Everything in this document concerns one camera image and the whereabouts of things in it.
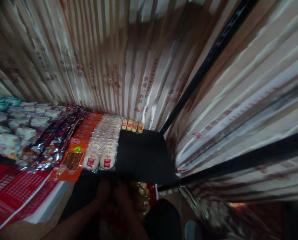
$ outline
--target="black metal pole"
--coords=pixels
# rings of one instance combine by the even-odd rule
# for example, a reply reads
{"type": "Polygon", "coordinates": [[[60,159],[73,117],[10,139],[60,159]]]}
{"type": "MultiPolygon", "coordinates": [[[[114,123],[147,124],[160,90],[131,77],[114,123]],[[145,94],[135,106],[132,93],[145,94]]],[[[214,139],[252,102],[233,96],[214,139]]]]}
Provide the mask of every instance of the black metal pole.
{"type": "Polygon", "coordinates": [[[298,133],[262,148],[253,150],[226,162],[220,163],[201,172],[180,179],[178,185],[161,186],[158,191],[166,191],[176,187],[185,187],[210,178],[257,167],[267,163],[278,163],[298,156],[298,133]]]}
{"type": "Polygon", "coordinates": [[[257,2],[258,0],[241,1],[230,21],[226,25],[225,29],[222,31],[221,35],[211,48],[204,62],[201,64],[199,70],[196,72],[187,89],[184,91],[175,108],[161,128],[160,133],[164,134],[168,130],[170,125],[181,112],[186,102],[189,100],[190,96],[195,92],[199,84],[203,81],[212,65],[218,59],[222,51],[226,48],[232,37],[238,31],[239,27],[242,25],[242,23],[247,18],[248,14],[257,2]]]}

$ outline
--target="shoe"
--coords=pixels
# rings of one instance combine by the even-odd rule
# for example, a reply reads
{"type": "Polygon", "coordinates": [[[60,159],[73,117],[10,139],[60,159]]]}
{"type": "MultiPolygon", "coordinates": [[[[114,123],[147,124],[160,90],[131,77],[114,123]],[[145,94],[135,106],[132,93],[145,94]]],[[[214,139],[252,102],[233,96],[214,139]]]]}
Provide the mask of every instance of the shoe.
{"type": "Polygon", "coordinates": [[[185,240],[202,240],[202,233],[196,221],[189,220],[184,228],[185,240]]]}

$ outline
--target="person's arm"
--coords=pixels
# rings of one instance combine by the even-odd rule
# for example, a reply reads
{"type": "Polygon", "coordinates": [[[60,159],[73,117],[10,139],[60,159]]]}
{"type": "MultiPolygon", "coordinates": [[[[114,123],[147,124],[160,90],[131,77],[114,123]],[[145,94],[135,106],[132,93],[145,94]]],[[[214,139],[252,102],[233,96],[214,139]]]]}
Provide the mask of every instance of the person's arm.
{"type": "Polygon", "coordinates": [[[76,239],[83,227],[91,220],[91,218],[100,210],[108,199],[110,194],[110,183],[101,180],[98,185],[97,197],[88,205],[62,221],[53,228],[42,239],[76,239]]]}
{"type": "Polygon", "coordinates": [[[118,180],[118,186],[114,189],[114,195],[125,216],[131,240],[149,240],[146,230],[133,209],[128,195],[128,187],[124,182],[118,180]]]}

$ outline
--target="dark pants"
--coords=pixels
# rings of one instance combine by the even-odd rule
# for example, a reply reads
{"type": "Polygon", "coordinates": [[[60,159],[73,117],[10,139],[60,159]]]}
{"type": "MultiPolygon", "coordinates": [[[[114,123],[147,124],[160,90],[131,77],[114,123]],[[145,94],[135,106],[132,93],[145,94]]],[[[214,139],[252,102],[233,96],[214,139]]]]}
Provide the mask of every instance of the dark pants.
{"type": "MultiPolygon", "coordinates": [[[[73,189],[72,195],[59,219],[59,222],[80,210],[96,197],[99,178],[95,176],[80,176],[73,189]]],[[[94,236],[98,239],[100,215],[96,214],[84,227],[79,239],[88,239],[94,236]]],[[[160,199],[147,214],[144,228],[150,239],[180,240],[180,215],[177,209],[165,199],[160,199]]]]}

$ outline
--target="hand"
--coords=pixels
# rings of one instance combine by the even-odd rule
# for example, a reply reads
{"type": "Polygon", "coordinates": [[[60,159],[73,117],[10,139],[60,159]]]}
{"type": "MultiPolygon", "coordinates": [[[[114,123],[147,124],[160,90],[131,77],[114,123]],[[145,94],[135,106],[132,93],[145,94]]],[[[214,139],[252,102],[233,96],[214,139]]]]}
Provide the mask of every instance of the hand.
{"type": "Polygon", "coordinates": [[[132,201],[129,198],[128,186],[125,182],[118,180],[118,185],[113,190],[115,199],[120,207],[132,207],[132,201]]]}
{"type": "Polygon", "coordinates": [[[101,205],[105,204],[110,196],[110,190],[110,182],[107,179],[101,179],[98,184],[97,197],[95,200],[101,205]]]}

